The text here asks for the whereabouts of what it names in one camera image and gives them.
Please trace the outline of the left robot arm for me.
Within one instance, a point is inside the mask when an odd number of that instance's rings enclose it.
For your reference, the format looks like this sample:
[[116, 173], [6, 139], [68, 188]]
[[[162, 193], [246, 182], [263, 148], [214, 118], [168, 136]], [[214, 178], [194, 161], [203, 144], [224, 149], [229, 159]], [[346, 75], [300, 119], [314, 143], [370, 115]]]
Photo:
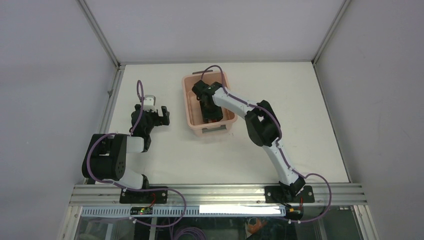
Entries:
[[145, 110], [136, 104], [130, 115], [129, 134], [93, 134], [81, 167], [83, 176], [131, 191], [131, 197], [138, 203], [147, 202], [151, 196], [148, 177], [127, 166], [127, 154], [147, 152], [153, 128], [170, 124], [167, 107], [160, 109], [162, 115], [153, 105]]

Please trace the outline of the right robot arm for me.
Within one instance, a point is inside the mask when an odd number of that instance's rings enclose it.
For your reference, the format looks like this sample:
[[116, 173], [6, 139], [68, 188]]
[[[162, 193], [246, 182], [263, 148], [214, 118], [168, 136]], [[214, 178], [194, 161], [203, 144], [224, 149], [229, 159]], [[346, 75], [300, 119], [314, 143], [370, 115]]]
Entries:
[[277, 117], [266, 100], [254, 103], [231, 94], [219, 82], [210, 85], [197, 81], [192, 91], [199, 101], [201, 116], [205, 123], [219, 122], [223, 119], [223, 108], [233, 112], [245, 121], [250, 140], [261, 147], [278, 174], [278, 183], [282, 197], [289, 203], [296, 202], [302, 196], [305, 179], [296, 172], [285, 155], [282, 143], [282, 130]]

